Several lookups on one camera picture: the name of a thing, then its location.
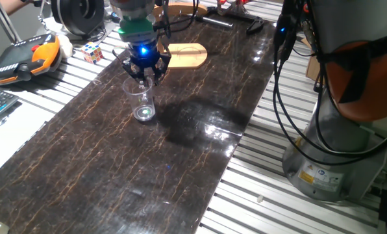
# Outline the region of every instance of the rubik's cube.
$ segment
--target rubik's cube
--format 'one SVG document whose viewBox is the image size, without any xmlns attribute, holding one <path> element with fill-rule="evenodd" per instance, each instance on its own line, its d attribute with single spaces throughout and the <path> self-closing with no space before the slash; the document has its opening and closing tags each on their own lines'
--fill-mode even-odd
<svg viewBox="0 0 387 234">
<path fill-rule="evenodd" d="M 103 58 L 101 48 L 92 42 L 88 42 L 86 45 L 82 46 L 81 52 L 84 55 L 84 59 L 92 64 L 96 64 Z"/>
</svg>

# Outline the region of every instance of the person's arm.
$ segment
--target person's arm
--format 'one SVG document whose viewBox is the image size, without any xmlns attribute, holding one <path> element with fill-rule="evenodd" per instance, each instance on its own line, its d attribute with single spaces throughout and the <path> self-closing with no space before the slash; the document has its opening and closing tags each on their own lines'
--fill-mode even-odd
<svg viewBox="0 0 387 234">
<path fill-rule="evenodd" d="M 11 15 L 15 13 L 20 8 L 26 6 L 28 4 L 28 1 L 26 3 L 20 1 L 20 0 L 0 0 L 0 4 L 3 7 L 3 9 L 7 12 L 8 15 Z"/>
</svg>

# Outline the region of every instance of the metal rod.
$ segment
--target metal rod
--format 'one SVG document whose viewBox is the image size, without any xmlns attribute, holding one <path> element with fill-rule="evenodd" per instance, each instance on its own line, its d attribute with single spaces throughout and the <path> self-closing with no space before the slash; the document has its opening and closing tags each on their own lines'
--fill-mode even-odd
<svg viewBox="0 0 387 234">
<path fill-rule="evenodd" d="M 2 26 L 6 35 L 9 37 L 10 42 L 12 42 L 13 44 L 16 44 L 21 41 L 18 32 L 16 32 L 16 30 L 14 29 L 9 16 L 7 15 L 6 11 L 3 9 L 1 4 L 0 4 L 0 25 Z"/>
<path fill-rule="evenodd" d="M 204 17 L 204 16 L 196 16 L 195 19 L 198 20 L 198 21 L 203 21 L 203 22 L 206 22 L 206 23 L 211 23 L 213 25 L 219 25 L 219 26 L 222 26 L 222 27 L 226 27 L 228 29 L 231 29 L 232 26 L 233 26 L 232 23 L 225 23 L 225 22 L 222 22 L 220 20 L 211 19 L 211 18 Z"/>
</svg>

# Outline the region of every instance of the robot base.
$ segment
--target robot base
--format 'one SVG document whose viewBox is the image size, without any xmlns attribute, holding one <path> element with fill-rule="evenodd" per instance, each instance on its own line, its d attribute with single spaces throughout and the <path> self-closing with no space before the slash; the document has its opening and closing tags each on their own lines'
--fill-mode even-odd
<svg viewBox="0 0 387 234">
<path fill-rule="evenodd" d="M 325 141 L 334 150 L 365 151 L 381 142 L 378 137 L 370 136 L 367 131 L 339 115 L 327 93 L 323 95 L 320 108 L 319 126 Z M 315 115 L 305 129 L 305 135 L 321 145 L 316 133 Z M 295 139 L 295 142 L 317 161 L 342 163 L 352 160 L 323 153 L 300 137 Z M 290 145 L 283 155 L 283 171 L 294 187 L 311 198 L 330 202 L 358 200 L 365 195 L 381 173 L 386 160 L 387 148 L 355 163 L 327 166 L 310 161 Z"/>
</svg>

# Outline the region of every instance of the warning label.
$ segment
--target warning label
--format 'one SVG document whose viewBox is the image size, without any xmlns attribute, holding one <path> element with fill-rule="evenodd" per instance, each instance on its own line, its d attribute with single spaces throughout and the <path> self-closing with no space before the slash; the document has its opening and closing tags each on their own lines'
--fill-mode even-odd
<svg viewBox="0 0 387 234">
<path fill-rule="evenodd" d="M 331 192 L 335 192 L 338 189 L 342 176 L 343 174 L 341 173 L 330 172 L 310 162 L 305 162 L 299 173 L 299 178 L 303 181 L 319 189 Z"/>
</svg>

